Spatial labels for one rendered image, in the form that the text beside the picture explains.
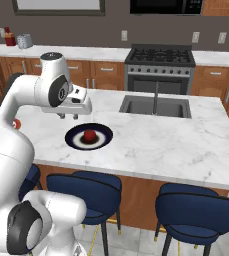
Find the black microwave oven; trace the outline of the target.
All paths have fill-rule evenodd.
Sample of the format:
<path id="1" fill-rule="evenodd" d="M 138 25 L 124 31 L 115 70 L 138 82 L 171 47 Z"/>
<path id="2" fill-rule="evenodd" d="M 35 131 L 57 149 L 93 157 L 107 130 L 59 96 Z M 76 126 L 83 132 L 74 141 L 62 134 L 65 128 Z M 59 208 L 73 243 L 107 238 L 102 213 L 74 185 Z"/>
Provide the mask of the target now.
<path id="1" fill-rule="evenodd" d="M 203 0 L 130 0 L 131 14 L 200 15 Z"/>

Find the red tomato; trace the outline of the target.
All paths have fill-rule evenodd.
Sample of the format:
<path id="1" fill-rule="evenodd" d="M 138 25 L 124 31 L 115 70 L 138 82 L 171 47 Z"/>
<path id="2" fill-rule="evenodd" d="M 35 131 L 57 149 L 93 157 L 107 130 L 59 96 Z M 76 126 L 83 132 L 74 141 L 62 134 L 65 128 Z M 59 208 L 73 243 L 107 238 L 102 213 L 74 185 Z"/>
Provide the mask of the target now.
<path id="1" fill-rule="evenodd" d="M 94 130 L 85 130 L 83 138 L 86 143 L 95 143 L 97 141 L 97 135 Z"/>

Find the wooden island base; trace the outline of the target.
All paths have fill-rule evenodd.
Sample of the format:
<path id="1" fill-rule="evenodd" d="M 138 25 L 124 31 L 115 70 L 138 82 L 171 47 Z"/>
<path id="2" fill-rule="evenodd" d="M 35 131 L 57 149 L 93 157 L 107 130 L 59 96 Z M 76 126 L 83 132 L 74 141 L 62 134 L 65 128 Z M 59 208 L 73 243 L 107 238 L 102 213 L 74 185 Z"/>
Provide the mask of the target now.
<path id="1" fill-rule="evenodd" d="M 47 190 L 47 175 L 51 173 L 73 174 L 76 171 L 82 171 L 42 164 L 36 165 L 40 169 L 40 182 L 45 190 Z M 155 200 L 159 194 L 160 187 L 167 182 L 122 175 L 117 176 L 122 181 L 121 225 L 154 231 L 157 224 Z"/>

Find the grey framed window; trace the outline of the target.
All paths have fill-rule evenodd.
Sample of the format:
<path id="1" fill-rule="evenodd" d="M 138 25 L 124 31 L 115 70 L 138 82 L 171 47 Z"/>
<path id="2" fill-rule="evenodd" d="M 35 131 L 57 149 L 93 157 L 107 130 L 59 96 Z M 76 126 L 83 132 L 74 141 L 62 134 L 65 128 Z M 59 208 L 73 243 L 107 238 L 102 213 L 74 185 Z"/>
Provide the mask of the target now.
<path id="1" fill-rule="evenodd" d="M 20 16 L 104 16 L 105 0 L 11 0 Z"/>

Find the blue bar stool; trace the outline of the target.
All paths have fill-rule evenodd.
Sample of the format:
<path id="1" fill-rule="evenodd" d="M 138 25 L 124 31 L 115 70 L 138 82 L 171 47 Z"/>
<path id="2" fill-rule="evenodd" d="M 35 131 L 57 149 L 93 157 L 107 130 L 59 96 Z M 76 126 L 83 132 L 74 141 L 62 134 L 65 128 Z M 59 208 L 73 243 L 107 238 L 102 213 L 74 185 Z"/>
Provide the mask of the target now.
<path id="1" fill-rule="evenodd" d="M 31 168 L 23 181 L 19 193 L 18 193 L 18 199 L 19 201 L 22 201 L 24 196 L 31 190 L 33 190 L 35 187 L 38 187 L 40 190 L 42 190 L 42 185 L 40 183 L 40 176 L 41 172 L 37 165 L 32 164 Z"/>
<path id="2" fill-rule="evenodd" d="M 87 212 L 83 224 L 101 225 L 104 256 L 109 256 L 106 221 L 116 215 L 118 233 L 121 233 L 121 179 L 112 174 L 75 171 L 49 174 L 46 185 L 49 191 L 74 195 L 85 201 Z"/>
<path id="3" fill-rule="evenodd" d="M 162 256 L 167 256 L 171 239 L 203 245 L 203 256 L 211 245 L 229 232 L 229 198 L 206 187 L 165 183 L 155 200 L 157 241 L 160 226 L 167 232 Z"/>

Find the dark blue plate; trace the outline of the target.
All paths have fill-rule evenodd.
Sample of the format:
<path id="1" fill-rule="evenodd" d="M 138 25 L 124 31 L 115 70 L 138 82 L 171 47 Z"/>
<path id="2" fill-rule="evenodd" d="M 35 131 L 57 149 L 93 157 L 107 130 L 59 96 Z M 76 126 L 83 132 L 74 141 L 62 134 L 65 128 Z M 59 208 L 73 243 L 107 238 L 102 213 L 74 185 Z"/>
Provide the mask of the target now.
<path id="1" fill-rule="evenodd" d="M 86 143 L 83 135 L 85 130 L 94 130 L 97 135 L 95 143 Z M 99 123 L 85 123 L 71 128 L 65 135 L 65 142 L 68 146 L 82 151 L 91 151 L 102 148 L 110 143 L 113 138 L 112 130 Z"/>

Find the steel stove with oven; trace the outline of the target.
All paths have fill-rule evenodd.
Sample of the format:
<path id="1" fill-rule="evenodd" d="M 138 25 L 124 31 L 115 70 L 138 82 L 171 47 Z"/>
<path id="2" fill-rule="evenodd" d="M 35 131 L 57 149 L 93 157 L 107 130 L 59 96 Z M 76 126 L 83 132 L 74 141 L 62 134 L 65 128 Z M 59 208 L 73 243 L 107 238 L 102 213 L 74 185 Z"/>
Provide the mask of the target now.
<path id="1" fill-rule="evenodd" d="M 191 45 L 133 44 L 125 59 L 124 90 L 189 95 L 195 67 Z"/>

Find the grey sink tap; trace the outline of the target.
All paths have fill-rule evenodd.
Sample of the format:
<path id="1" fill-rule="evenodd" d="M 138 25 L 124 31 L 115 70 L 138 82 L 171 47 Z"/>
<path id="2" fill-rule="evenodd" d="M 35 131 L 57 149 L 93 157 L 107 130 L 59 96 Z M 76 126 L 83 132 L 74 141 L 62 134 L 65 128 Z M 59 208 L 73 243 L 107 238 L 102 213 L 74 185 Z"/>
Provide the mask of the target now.
<path id="1" fill-rule="evenodd" d="M 159 91 L 159 81 L 156 82 L 156 86 L 155 86 L 155 93 L 154 93 L 154 100 L 153 100 L 153 110 L 152 110 L 153 115 L 157 114 L 158 91 Z"/>

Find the grey sink basin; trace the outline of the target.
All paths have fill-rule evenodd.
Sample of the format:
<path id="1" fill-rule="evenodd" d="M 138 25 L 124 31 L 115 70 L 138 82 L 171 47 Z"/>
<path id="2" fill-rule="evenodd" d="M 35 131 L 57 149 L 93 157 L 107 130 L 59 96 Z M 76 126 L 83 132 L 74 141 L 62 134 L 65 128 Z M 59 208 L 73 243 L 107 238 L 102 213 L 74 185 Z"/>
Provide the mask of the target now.
<path id="1" fill-rule="evenodd" d="M 120 112 L 141 115 L 156 115 L 176 118 L 190 118 L 187 99 L 157 98 L 126 95 Z"/>

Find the wooden base cupboard run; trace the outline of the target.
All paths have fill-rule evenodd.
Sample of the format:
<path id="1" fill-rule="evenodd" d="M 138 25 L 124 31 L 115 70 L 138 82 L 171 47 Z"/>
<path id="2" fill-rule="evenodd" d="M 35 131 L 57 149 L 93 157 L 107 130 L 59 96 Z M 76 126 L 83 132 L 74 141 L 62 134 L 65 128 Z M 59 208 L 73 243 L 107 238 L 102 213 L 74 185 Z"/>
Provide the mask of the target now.
<path id="1" fill-rule="evenodd" d="M 124 64 L 121 62 L 71 60 L 66 61 L 73 84 L 86 88 L 123 90 Z M 0 100 L 11 74 L 41 74 L 38 58 L 0 57 Z"/>
<path id="2" fill-rule="evenodd" d="M 218 97 L 229 117 L 229 67 L 197 66 L 190 94 Z"/>

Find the silver toaster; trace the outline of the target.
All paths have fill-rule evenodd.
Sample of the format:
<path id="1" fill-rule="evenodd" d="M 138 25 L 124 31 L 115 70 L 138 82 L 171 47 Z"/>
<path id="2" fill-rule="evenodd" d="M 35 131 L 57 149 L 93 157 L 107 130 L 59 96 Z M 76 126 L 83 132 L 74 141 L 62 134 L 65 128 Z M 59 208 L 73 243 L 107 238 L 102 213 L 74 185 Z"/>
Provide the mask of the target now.
<path id="1" fill-rule="evenodd" d="M 33 46 L 30 34 L 22 34 L 17 36 L 17 45 L 19 49 L 27 49 Z"/>

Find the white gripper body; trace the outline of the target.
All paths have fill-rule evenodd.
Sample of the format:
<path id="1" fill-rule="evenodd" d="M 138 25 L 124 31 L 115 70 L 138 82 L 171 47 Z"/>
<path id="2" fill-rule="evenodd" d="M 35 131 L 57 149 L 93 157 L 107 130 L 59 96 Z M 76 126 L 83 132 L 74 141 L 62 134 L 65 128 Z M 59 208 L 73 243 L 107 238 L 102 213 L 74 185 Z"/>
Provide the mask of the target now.
<path id="1" fill-rule="evenodd" d="M 82 103 L 73 103 L 72 99 L 68 98 L 58 107 L 42 107 L 42 111 L 44 113 L 90 115 L 92 112 L 92 103 L 89 97 L 86 97 Z"/>

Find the wooden wall cupboard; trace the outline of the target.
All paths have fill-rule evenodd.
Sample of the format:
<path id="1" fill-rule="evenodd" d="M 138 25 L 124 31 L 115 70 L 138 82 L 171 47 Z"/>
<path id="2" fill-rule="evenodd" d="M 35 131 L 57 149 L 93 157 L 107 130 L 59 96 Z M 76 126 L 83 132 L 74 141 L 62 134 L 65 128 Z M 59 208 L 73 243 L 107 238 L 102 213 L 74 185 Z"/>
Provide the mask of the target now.
<path id="1" fill-rule="evenodd" d="M 203 0 L 203 16 L 229 16 L 229 0 Z"/>

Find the red jar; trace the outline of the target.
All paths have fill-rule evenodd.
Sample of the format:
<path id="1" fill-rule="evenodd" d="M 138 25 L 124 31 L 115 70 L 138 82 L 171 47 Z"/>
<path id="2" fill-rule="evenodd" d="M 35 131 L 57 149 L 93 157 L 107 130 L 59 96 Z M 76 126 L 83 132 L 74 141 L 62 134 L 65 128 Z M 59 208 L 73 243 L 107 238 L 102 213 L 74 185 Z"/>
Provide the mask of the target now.
<path id="1" fill-rule="evenodd" d="M 15 46 L 16 40 L 14 34 L 10 31 L 8 27 L 4 28 L 5 31 L 5 42 L 7 46 Z"/>

